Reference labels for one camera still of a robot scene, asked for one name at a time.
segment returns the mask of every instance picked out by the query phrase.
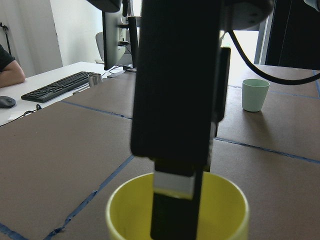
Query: black keyboard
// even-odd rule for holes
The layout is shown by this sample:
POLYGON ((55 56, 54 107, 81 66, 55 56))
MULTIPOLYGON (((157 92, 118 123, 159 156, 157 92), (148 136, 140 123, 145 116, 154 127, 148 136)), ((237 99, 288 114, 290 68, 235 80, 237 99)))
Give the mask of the black keyboard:
POLYGON ((77 72, 58 81, 55 81, 47 86, 28 92, 22 95, 21 99, 37 103, 45 103, 85 83, 88 83, 89 74, 94 74, 94 72, 77 72))

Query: person's arm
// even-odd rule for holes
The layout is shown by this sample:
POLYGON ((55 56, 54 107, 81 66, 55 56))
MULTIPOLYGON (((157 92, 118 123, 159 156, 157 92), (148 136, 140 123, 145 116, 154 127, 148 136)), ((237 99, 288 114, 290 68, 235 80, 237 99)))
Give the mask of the person's arm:
POLYGON ((26 76, 24 71, 20 67, 19 63, 14 60, 10 62, 2 72, 0 72, 0 88, 23 83, 25 78, 26 76))

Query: mint green cup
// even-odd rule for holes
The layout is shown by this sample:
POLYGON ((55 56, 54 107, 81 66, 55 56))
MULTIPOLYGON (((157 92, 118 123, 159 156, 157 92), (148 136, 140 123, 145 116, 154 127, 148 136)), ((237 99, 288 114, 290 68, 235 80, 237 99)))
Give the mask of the mint green cup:
POLYGON ((249 112, 259 112, 264 105, 270 83, 262 79, 242 81, 242 108, 249 112))

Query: cardboard surface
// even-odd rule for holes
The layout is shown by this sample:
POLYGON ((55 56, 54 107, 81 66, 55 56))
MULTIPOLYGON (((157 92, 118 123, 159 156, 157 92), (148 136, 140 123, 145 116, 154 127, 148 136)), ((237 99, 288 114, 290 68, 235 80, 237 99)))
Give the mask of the cardboard surface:
POLYGON ((12 240, 12 238, 8 237, 8 235, 2 234, 1 232, 0 232, 0 239, 1 240, 12 240))
POLYGON ((217 140, 213 146, 211 172, 247 197, 249 240, 319 239, 319 163, 217 140))
POLYGON ((96 197, 52 240, 109 239, 105 210, 114 190, 124 182, 154 171, 154 162, 135 157, 96 197))
POLYGON ((0 223, 30 240, 62 226, 131 155, 130 122, 58 102, 1 127, 0 223))
MULTIPOLYGON (((270 65, 255 65, 261 71, 282 79, 296 80, 304 79, 314 75, 312 70, 299 69, 291 67, 278 67, 270 65)), ((244 62, 239 62, 237 65, 232 65, 229 71, 228 85, 242 87, 242 81, 245 79, 264 79, 255 74, 249 69, 244 62)), ((303 85, 282 85, 278 83, 270 82, 269 91, 275 91, 279 93, 295 94, 301 96, 308 96, 313 98, 319 98, 316 83, 310 82, 303 85)))
MULTIPOLYGON (((317 240, 320 236, 320 164, 214 140, 211 173, 234 182, 250 207, 250 240, 317 240)), ((54 240, 108 239, 105 208, 125 181, 153 172, 135 157, 54 240)))
POLYGON ((320 161, 320 99, 268 92, 261 111, 242 109, 242 89, 228 87, 219 138, 320 161))
POLYGON ((135 80, 135 73, 124 72, 63 101, 132 117, 135 80))

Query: white desk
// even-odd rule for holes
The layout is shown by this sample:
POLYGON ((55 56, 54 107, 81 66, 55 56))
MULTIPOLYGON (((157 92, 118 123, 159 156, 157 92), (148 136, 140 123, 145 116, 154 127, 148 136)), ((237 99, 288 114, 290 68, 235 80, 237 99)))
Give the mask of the white desk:
MULTIPOLYGON (((121 70, 121 68, 118 68, 118 70, 114 69, 112 70, 112 72, 115 73, 121 70)), ((22 100, 21 96, 23 94, 44 87, 48 84, 51 84, 55 81, 58 81, 80 71, 94 72, 101 75, 105 73, 103 75, 103 78, 106 78, 108 75, 111 74, 108 71, 104 70, 103 64, 77 62, 68 66, 64 66, 58 69, 54 69, 48 72, 28 77, 25 79, 24 83, 0 88, 0 96, 8 96, 15 99, 16 101, 16 105, 14 107, 9 109, 0 109, 0 125, 10 122, 11 120, 9 120, 9 118, 11 118, 11 116, 13 118, 17 118, 20 115, 24 114, 24 112, 26 111, 32 111, 36 109, 37 102, 22 100)), ((47 101, 46 103, 39 104, 42 108, 47 107, 55 102, 70 97, 73 94, 73 92, 78 90, 79 89, 66 92, 65 94, 62 94, 54 99, 47 101)))

